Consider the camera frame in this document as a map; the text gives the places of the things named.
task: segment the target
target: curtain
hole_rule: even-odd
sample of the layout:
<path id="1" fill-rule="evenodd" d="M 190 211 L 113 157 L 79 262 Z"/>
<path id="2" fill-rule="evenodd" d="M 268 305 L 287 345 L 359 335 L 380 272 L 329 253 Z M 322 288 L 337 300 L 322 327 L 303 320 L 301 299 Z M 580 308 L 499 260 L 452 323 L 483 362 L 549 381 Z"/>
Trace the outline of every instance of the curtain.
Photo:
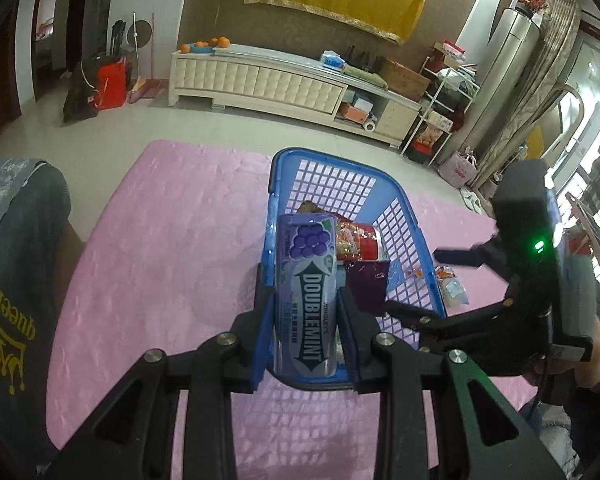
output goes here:
<path id="1" fill-rule="evenodd" d="M 541 43 L 532 55 L 532 59 L 536 61 L 523 73 L 526 80 L 518 104 L 509 123 L 480 161 L 478 175 L 472 184 L 486 181 L 493 173 L 493 161 L 504 151 L 514 133 L 545 101 L 567 63 L 576 40 L 582 11 L 576 0 L 547 0 L 547 5 L 540 26 Z"/>
<path id="2" fill-rule="evenodd" d="M 555 108 L 562 98 L 568 93 L 572 94 L 578 100 L 578 116 L 576 120 L 571 123 L 571 126 L 566 132 L 563 132 L 558 136 L 557 139 L 549 146 L 549 148 L 542 155 L 542 160 L 545 161 L 547 167 L 550 168 L 557 161 L 558 156 L 562 153 L 562 150 L 574 136 L 578 127 L 584 119 L 584 102 L 580 94 L 565 84 L 556 84 L 549 92 L 547 98 L 542 102 L 538 109 L 522 124 L 511 136 L 509 142 L 503 149 L 498 152 L 496 157 L 481 171 L 472 182 L 472 189 L 477 190 L 482 184 L 484 184 L 489 177 L 498 171 L 504 163 L 509 159 L 511 155 L 522 145 L 524 140 L 529 136 L 533 127 L 538 121 L 552 108 Z"/>

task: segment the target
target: snack package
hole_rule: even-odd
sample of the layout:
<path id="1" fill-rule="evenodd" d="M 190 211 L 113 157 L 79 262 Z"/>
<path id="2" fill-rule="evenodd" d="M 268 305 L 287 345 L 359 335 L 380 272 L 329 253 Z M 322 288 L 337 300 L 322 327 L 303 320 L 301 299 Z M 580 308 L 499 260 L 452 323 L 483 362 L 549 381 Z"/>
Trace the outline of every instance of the snack package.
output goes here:
<path id="1" fill-rule="evenodd" d="M 438 141 L 442 134 L 442 130 L 431 124 L 427 124 L 424 131 L 418 134 L 413 142 L 419 144 L 423 148 L 423 151 L 432 154 L 433 145 Z"/>
<path id="2" fill-rule="evenodd" d="M 386 250 L 380 231 L 373 225 L 352 222 L 343 215 L 321 209 L 310 200 L 305 200 L 298 208 L 299 213 L 327 213 L 337 218 L 336 257 L 340 261 L 379 261 L 386 260 Z"/>
<path id="3" fill-rule="evenodd" d="M 367 312 L 376 317 L 384 316 L 389 264 L 388 260 L 338 263 L 338 266 L 344 267 L 346 285 L 356 299 L 356 306 L 360 312 Z"/>
<path id="4" fill-rule="evenodd" d="M 276 232 L 274 371 L 296 378 L 336 371 L 335 217 L 282 215 Z"/>
<path id="5" fill-rule="evenodd" d="M 422 276 L 424 276 L 424 271 L 420 268 L 420 264 L 417 264 L 415 267 L 411 267 L 410 269 L 405 269 L 404 275 L 421 278 Z"/>
<path id="6" fill-rule="evenodd" d="M 453 308 L 469 304 L 469 297 L 466 290 L 451 267 L 444 265 L 437 266 L 436 279 L 438 280 L 438 288 L 446 307 Z"/>

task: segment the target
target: blue bowl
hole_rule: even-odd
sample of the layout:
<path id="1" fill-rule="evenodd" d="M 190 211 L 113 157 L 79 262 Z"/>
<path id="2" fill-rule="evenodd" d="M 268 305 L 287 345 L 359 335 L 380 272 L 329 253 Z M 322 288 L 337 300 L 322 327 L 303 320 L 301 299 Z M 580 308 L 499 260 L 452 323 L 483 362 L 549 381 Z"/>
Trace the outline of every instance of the blue bowl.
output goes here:
<path id="1" fill-rule="evenodd" d="M 193 54 L 211 54 L 214 51 L 212 46 L 192 46 L 191 52 Z"/>

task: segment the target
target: tiled floor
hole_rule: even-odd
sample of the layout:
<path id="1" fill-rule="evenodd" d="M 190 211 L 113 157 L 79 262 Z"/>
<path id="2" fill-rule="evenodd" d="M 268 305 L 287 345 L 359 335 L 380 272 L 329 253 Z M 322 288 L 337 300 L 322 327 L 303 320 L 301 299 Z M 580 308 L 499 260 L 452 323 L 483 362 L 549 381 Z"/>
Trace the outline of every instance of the tiled floor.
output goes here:
<path id="1" fill-rule="evenodd" d="M 70 220 L 86 240 L 112 193 L 144 147 L 155 139 L 260 152 L 302 146 L 339 155 L 383 170 L 409 194 L 427 194 L 464 206 L 460 194 L 432 170 L 375 143 L 331 128 L 269 114 L 210 109 L 206 100 L 182 98 L 166 107 L 154 102 L 104 110 L 96 118 L 62 125 L 66 90 L 59 88 L 0 133 L 0 157 L 43 158 L 59 168 L 69 185 Z"/>

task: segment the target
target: black bag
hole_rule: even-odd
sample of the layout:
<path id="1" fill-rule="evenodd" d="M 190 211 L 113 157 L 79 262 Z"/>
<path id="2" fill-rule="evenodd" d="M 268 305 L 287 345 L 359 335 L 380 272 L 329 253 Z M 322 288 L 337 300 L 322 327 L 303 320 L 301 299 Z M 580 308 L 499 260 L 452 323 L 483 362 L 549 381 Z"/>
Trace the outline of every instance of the black bag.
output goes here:
<path id="1" fill-rule="evenodd" d="M 98 69 L 119 60 L 120 56 L 94 56 L 78 63 L 71 74 L 71 87 L 62 107 L 65 123 L 83 121 L 98 114 L 92 104 L 97 93 Z"/>

